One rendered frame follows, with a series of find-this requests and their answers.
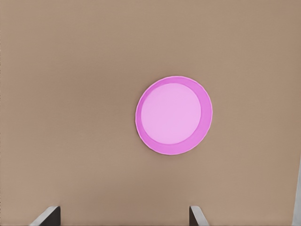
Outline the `silver frame post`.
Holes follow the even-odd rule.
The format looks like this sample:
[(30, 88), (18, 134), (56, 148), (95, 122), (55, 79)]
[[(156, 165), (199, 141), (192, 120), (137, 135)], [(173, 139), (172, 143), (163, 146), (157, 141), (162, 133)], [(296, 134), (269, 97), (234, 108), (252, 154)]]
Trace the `silver frame post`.
[(292, 226), (301, 226), (301, 158), (298, 170)]

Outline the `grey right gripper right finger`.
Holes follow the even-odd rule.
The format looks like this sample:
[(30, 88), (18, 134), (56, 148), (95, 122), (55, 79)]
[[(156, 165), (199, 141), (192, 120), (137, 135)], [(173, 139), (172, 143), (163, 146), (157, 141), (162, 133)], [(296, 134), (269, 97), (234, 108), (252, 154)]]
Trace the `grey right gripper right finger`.
[(209, 223), (199, 206), (189, 207), (189, 226), (209, 226)]

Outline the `pink round plate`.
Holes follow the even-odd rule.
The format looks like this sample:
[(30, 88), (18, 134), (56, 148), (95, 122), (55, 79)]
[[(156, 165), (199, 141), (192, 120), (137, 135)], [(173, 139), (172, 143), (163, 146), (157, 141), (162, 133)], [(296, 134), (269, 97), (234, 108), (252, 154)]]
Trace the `pink round plate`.
[(136, 107), (135, 125), (151, 150), (178, 155), (205, 138), (212, 118), (212, 102), (201, 84), (188, 77), (169, 76), (144, 91)]

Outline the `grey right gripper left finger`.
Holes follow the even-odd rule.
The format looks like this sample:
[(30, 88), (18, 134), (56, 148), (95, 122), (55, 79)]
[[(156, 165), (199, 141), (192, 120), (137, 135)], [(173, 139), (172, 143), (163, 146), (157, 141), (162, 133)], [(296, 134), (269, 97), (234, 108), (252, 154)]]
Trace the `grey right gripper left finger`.
[(28, 226), (61, 226), (61, 207), (48, 207)]

